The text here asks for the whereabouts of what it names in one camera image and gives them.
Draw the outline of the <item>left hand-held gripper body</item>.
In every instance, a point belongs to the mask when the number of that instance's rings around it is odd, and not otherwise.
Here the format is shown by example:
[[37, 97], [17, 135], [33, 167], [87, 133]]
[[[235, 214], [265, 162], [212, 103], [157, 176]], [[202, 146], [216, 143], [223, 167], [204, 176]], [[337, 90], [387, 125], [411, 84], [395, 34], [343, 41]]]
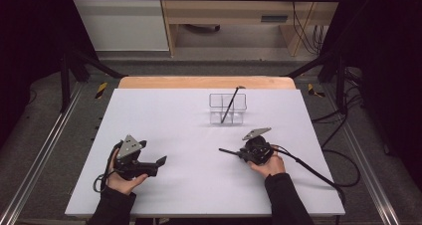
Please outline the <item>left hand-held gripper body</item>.
[[114, 170], [121, 178], [132, 180], [141, 174], [157, 175], [156, 162], [140, 162], [138, 160], [141, 149], [138, 141], [130, 134], [117, 145], [117, 148], [118, 154], [114, 161]]

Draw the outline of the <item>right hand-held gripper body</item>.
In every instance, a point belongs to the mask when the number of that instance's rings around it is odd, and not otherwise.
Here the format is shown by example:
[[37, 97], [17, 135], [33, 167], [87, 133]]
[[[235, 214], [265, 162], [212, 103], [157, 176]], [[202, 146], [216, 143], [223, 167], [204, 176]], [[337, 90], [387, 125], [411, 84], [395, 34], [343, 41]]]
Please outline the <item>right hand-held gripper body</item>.
[[248, 161], [261, 165], [266, 163], [272, 156], [274, 152], [273, 148], [262, 137], [263, 133], [270, 130], [270, 127], [252, 129], [243, 137], [243, 140], [246, 141], [243, 147], [247, 148], [249, 151], [248, 153], [241, 152], [247, 156]]

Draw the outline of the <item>clear acrylic organizer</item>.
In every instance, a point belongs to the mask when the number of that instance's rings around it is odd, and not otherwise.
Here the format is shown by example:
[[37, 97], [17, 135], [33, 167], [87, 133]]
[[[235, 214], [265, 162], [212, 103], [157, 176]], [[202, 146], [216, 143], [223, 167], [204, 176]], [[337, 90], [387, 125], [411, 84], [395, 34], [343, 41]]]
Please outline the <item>clear acrylic organizer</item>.
[[247, 97], [245, 94], [237, 94], [234, 103], [227, 114], [224, 123], [220, 120], [231, 100], [233, 94], [210, 94], [209, 110], [210, 123], [218, 125], [238, 125], [244, 121], [244, 113], [247, 110]]

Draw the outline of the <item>black makeup brush silver ferrule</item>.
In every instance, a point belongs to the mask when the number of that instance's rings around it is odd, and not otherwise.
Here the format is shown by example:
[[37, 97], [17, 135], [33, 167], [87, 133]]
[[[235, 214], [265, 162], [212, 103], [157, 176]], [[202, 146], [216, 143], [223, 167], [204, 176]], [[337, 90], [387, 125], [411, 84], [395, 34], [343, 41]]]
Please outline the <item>black makeup brush silver ferrule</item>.
[[237, 86], [236, 87], [235, 92], [233, 93], [233, 96], [232, 96], [231, 100], [229, 101], [229, 104], [228, 104], [228, 106], [227, 106], [227, 108], [226, 108], [226, 110], [225, 110], [225, 112], [224, 112], [224, 114], [223, 114], [223, 116], [222, 116], [222, 118], [220, 120], [220, 123], [224, 123], [224, 121], [225, 121], [225, 119], [227, 117], [227, 114], [229, 113], [229, 111], [230, 111], [230, 109], [231, 109], [231, 107], [232, 107], [232, 105], [234, 103], [235, 97], [237, 96], [238, 91], [240, 89], [246, 89], [246, 88], [244, 86]]

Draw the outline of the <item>person's right hand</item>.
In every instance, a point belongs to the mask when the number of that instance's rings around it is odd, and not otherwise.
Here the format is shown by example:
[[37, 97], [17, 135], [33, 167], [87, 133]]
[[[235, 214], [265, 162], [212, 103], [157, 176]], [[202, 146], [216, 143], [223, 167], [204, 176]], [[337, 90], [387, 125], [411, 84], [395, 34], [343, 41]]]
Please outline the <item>person's right hand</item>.
[[274, 149], [274, 152], [266, 163], [257, 165], [251, 161], [247, 162], [252, 170], [260, 173], [264, 178], [267, 178], [269, 175], [274, 176], [286, 172], [284, 161], [279, 156], [277, 147], [272, 144], [272, 148]]

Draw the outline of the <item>person's left hand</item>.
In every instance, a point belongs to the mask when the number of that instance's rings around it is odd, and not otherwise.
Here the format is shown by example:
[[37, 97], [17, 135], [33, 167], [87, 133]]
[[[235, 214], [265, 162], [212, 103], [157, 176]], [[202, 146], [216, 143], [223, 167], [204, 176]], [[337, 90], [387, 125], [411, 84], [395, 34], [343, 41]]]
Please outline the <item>person's left hand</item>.
[[110, 165], [108, 167], [107, 173], [107, 180], [106, 185], [115, 191], [118, 191], [122, 194], [129, 195], [132, 190], [143, 183], [147, 178], [147, 174], [141, 174], [132, 180], [125, 180], [121, 178], [115, 171], [114, 171], [114, 161], [118, 154], [118, 149], [113, 153]]

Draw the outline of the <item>white table board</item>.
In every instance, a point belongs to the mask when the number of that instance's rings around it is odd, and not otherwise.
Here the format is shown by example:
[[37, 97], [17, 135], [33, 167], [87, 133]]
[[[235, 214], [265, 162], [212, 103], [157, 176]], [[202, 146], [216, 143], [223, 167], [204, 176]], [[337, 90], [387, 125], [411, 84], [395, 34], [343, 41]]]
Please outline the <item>white table board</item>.
[[95, 178], [104, 172], [113, 146], [128, 134], [146, 140], [142, 161], [167, 156], [156, 176], [135, 188], [139, 217], [268, 216], [264, 179], [233, 154], [252, 129], [270, 127], [264, 138], [290, 152], [285, 165], [312, 216], [341, 215], [337, 192], [298, 90], [251, 90], [240, 125], [210, 123], [209, 89], [117, 89], [74, 189], [67, 214], [89, 216], [100, 196]]

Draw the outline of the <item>yellow black tape strip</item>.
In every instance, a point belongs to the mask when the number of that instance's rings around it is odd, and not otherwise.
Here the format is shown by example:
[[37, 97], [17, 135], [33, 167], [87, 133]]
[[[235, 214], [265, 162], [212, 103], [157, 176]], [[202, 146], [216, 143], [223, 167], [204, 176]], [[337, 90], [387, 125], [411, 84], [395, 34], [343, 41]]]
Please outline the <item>yellow black tape strip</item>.
[[311, 96], [316, 96], [319, 98], [325, 98], [325, 93], [322, 92], [316, 92], [314, 89], [314, 86], [312, 84], [308, 84], [308, 93]]
[[100, 99], [106, 90], [107, 83], [103, 82], [99, 85], [98, 91], [95, 95], [95, 99]]

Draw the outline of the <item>wooden table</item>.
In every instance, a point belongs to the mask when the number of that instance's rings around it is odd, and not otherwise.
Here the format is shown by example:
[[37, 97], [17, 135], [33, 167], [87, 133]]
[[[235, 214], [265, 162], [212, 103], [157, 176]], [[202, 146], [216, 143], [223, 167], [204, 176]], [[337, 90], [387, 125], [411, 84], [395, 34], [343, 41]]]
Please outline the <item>wooden table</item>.
[[119, 89], [282, 89], [295, 90], [296, 85], [288, 77], [267, 76], [142, 76], [124, 77]]

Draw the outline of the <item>black metal stand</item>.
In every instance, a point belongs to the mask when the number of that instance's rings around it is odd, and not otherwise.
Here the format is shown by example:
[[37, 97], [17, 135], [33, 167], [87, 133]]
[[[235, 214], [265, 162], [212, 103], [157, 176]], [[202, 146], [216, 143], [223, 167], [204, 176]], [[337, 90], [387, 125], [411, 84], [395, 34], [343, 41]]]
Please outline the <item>black metal stand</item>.
[[341, 113], [346, 114], [344, 95], [345, 62], [340, 51], [329, 50], [328, 52], [319, 55], [316, 59], [306, 63], [304, 66], [288, 73], [287, 77], [295, 79], [316, 66], [321, 66], [321, 70], [317, 75], [317, 79], [321, 83], [327, 83], [332, 77], [336, 77], [335, 105]]
[[[76, 66], [69, 66], [67, 64], [67, 59], [76, 58], [83, 63], [81, 65]], [[103, 63], [101, 63], [98, 59], [88, 56], [83, 52], [70, 49], [67, 50], [62, 58], [60, 59], [60, 72], [61, 72], [61, 89], [62, 89], [62, 107], [61, 113], [63, 113], [71, 103], [71, 92], [70, 92], [70, 73], [73, 73], [75, 78], [78, 82], [86, 82], [90, 78], [90, 74], [88, 73], [87, 69], [85, 68], [85, 64], [91, 65], [96, 69], [106, 73], [107, 75], [115, 78], [115, 79], [122, 79], [124, 78], [124, 74], [121, 74]]]

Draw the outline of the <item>white cabinet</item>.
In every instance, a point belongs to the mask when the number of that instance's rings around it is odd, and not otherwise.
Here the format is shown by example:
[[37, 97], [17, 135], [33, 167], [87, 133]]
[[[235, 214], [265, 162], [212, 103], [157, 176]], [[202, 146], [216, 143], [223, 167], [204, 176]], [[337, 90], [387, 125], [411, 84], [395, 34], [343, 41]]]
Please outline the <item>white cabinet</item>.
[[75, 0], [98, 52], [168, 51], [159, 0]]

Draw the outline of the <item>dark rectangular desk plate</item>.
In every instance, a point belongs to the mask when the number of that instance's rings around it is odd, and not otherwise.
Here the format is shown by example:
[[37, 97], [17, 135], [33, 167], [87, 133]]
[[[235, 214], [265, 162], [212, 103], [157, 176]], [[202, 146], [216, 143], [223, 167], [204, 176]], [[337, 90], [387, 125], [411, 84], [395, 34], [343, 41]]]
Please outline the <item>dark rectangular desk plate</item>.
[[289, 19], [288, 15], [262, 15], [262, 23], [286, 23]]

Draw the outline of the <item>dark curtain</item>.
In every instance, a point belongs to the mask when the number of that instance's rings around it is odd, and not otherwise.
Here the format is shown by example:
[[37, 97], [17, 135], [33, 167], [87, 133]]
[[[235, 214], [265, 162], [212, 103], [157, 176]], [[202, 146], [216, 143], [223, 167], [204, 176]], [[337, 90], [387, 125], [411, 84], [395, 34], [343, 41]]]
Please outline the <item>dark curtain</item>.
[[73, 0], [0, 0], [0, 147], [29, 102], [30, 86], [60, 70], [64, 51], [44, 12], [72, 46], [97, 56]]
[[352, 19], [342, 57], [362, 71], [369, 113], [422, 191], [422, 0], [338, 4], [323, 43], [332, 48]]

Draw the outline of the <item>light wooden desk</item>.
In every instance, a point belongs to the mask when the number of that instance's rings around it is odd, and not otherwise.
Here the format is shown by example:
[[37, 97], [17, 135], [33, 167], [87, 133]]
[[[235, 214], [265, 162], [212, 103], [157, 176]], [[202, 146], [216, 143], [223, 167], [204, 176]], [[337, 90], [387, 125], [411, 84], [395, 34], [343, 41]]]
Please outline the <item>light wooden desk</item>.
[[[311, 42], [313, 26], [330, 25], [337, 8], [335, 2], [270, 2], [270, 1], [170, 1], [162, 2], [168, 38], [176, 41], [175, 27], [191, 25], [258, 25], [280, 27], [291, 56]], [[288, 15], [286, 23], [262, 23], [262, 15]]]

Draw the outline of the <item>aluminium floor rail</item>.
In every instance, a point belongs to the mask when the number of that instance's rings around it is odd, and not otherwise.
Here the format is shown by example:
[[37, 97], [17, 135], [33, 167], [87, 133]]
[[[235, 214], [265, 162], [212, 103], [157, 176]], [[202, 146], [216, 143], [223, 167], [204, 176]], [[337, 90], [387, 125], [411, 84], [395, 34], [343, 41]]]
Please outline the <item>aluminium floor rail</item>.
[[382, 141], [370, 124], [365, 113], [363, 98], [356, 89], [348, 89], [343, 95], [345, 115], [338, 114], [339, 126], [332, 136], [340, 134], [345, 141], [352, 161], [360, 172], [377, 213], [384, 225], [400, 225], [399, 218], [376, 174], [374, 151], [384, 154]]
[[18, 220], [18, 217], [32, 193], [53, 149], [55, 148], [84, 87], [85, 85], [83, 83], [75, 83], [67, 107], [63, 112], [59, 113], [53, 127], [46, 137], [22, 183], [17, 189], [14, 197], [0, 216], [0, 225], [14, 225]]

